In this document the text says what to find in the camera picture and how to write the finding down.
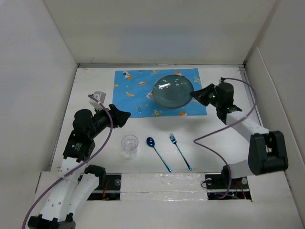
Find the clear plastic cup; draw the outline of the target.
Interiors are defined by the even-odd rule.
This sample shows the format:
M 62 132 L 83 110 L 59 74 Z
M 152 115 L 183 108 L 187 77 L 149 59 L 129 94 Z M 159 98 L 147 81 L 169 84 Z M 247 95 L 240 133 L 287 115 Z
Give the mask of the clear plastic cup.
M 138 152 L 139 140 L 134 135 L 126 135 L 121 140 L 121 146 L 125 152 L 124 158 L 133 159 Z

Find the teal ceramic plate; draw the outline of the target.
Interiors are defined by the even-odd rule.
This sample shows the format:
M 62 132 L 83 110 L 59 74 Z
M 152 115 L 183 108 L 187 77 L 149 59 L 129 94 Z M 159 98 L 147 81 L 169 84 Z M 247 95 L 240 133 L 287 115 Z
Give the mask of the teal ceramic plate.
M 171 74 L 160 78 L 154 84 L 152 94 L 160 106 L 178 109 L 191 101 L 190 93 L 193 91 L 193 84 L 187 78 Z

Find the blue metal spoon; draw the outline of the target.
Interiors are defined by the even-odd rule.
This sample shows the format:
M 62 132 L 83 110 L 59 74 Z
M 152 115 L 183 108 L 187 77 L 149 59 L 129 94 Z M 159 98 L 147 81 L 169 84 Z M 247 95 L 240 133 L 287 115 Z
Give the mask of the blue metal spoon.
M 157 149 L 155 148 L 155 141 L 152 137 L 148 137 L 146 139 L 146 143 L 149 147 L 152 147 L 155 152 L 157 153 L 158 157 L 162 160 L 163 164 L 165 165 L 165 167 L 167 168 L 168 172 L 172 172 L 172 169 L 169 167 L 169 165 L 165 162 L 165 160 L 163 159 L 163 157 L 160 155 L 160 153 L 157 151 Z

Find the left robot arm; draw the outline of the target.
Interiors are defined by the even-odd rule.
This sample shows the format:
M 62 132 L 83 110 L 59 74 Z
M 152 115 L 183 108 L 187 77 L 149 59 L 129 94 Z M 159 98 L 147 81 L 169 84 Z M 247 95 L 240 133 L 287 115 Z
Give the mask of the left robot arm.
M 63 152 L 59 178 L 35 201 L 35 204 L 49 193 L 49 197 L 36 216 L 31 216 L 34 207 L 28 211 L 22 228 L 30 229 L 73 229 L 76 218 L 88 197 L 95 189 L 106 186 L 105 168 L 90 165 L 97 156 L 94 153 L 94 138 L 105 128 L 111 131 L 123 127 L 131 113 L 120 111 L 110 104 L 105 108 L 97 104 L 95 114 L 81 109 L 74 115 L 73 130 Z

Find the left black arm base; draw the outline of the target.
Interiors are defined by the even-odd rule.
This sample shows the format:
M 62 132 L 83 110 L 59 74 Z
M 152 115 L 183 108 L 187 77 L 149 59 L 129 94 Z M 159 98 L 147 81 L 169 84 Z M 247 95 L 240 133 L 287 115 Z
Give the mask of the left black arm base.
M 106 175 L 105 183 L 98 186 L 88 197 L 89 201 L 112 201 L 120 200 L 122 175 L 109 173 Z

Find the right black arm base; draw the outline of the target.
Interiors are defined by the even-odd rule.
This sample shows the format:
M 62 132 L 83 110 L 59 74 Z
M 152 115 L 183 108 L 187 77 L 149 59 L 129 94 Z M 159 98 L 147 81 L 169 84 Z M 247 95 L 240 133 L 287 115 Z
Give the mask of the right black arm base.
M 208 200 L 251 200 L 247 177 L 232 178 L 229 185 L 229 174 L 226 166 L 221 173 L 206 173 L 201 187 L 207 191 Z

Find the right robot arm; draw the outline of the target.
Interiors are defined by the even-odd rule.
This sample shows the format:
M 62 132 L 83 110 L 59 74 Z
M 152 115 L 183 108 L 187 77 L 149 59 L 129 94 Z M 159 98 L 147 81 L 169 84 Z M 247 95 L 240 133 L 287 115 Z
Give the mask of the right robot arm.
M 288 156 L 285 138 L 280 131 L 268 130 L 248 118 L 242 110 L 234 105 L 234 87 L 230 83 L 210 84 L 190 93 L 204 106 L 216 108 L 217 117 L 226 125 L 237 131 L 248 143 L 248 158 L 223 167 L 221 184 L 231 188 L 238 178 L 258 176 L 288 169 Z

